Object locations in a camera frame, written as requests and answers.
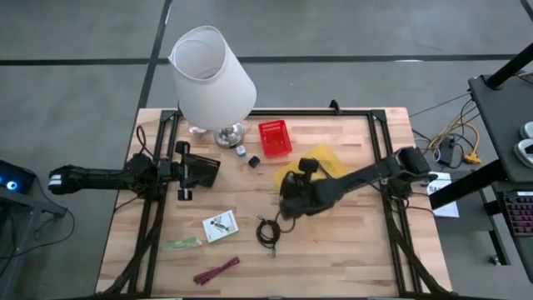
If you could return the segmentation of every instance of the gray floor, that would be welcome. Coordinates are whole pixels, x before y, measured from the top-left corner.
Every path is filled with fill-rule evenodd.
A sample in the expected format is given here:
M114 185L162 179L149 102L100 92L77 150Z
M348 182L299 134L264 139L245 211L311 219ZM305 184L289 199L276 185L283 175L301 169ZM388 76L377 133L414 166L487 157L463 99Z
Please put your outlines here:
M149 58L164 0L0 2L0 60ZM238 56L512 54L533 41L518 0L174 0L160 57L187 30L217 26ZM407 107L415 113L466 92L466 80L503 61L246 64L257 107ZM47 172L74 163L120 168L146 66L0 67L0 158ZM149 108L174 108L168 66L158 66ZM466 99L412 118L437 134ZM496 158L480 119L479 154ZM76 216L74 235L27 255L17 299L94 291L116 192L55 197ZM502 220L511 266L492 267L488 234L441 235L453 288L465 295L529 298L533 286ZM71 221L45 231L64 236Z

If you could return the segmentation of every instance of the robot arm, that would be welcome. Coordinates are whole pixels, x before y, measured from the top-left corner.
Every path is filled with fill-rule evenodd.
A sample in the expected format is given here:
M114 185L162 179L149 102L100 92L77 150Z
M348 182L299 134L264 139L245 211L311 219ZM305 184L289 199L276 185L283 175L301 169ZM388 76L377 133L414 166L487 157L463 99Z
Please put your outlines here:
M92 169L67 165L49 173L48 189L56 195L75 193L81 189L130 189L143 195L156 186L157 166L138 153L123 170Z
M386 183L390 195L409 197L411 183L423 179L435 179L430 167L418 148L406 147L385 157L378 163L341 178L311 181L311 175L320 167L315 159L303 158L298 168L304 173L288 172L280 190L280 211L285 219L311 216L332 208L344 194L377 181Z
M168 159L156 165L143 153L136 153L122 170L91 169L67 165L51 171L48 189L56 195L75 193L81 189L129 189L140 198L157 198L160 183L180 182L178 200L192 200L191 188L210 188L217 176L220 162L190 153L188 142L178 141L176 152L180 162Z

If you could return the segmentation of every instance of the red plastic basket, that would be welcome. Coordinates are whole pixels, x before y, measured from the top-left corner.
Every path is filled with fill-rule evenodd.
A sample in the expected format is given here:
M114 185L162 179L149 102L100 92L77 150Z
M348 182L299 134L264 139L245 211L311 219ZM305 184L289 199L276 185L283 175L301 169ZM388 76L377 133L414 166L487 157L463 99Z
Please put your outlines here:
M259 136L267 158L280 157L292 151L291 140L283 120L259 124Z

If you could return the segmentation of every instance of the yellow cloth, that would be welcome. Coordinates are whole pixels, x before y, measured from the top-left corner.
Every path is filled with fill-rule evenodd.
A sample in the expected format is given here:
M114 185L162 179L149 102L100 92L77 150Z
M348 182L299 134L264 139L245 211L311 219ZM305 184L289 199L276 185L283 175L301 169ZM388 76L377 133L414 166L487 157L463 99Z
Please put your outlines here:
M335 155L333 150L331 150L326 145L320 145L318 147L314 147L310 152L306 153L300 158L315 158L326 169L326 171L330 173L330 175L334 178L340 178L348 174L348 169ZM295 173L298 173L298 172L301 173L301 171L298 169L298 163L300 162L300 158L298 158L294 162L289 163L288 165L281 168L279 171L277 171L274 174L274 181L276 182L276 185L278 188L281 187L281 182L283 181L283 178L285 177L285 174L287 172L293 171ZM326 175L319 169L318 171L313 173L311 180L316 180L316 179L321 179L321 178L326 178Z

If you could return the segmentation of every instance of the white card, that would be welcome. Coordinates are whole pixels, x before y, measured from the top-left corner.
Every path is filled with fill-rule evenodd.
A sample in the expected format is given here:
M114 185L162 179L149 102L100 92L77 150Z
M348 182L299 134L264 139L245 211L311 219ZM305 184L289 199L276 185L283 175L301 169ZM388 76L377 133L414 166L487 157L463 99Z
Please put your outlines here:
M430 182L430 184L427 186L428 195L431 195L432 193L440 190L441 188L451 183L451 178L450 178L449 173L430 172L430 174L436 174L438 178ZM439 217L451 217L451 218L459 217L459 211L457 210L457 203L455 201L452 203L448 203L443 207L439 207L433 210L433 212L435 213L436 216L439 216Z
M239 231L233 211L227 211L202 221L207 241L212 243Z

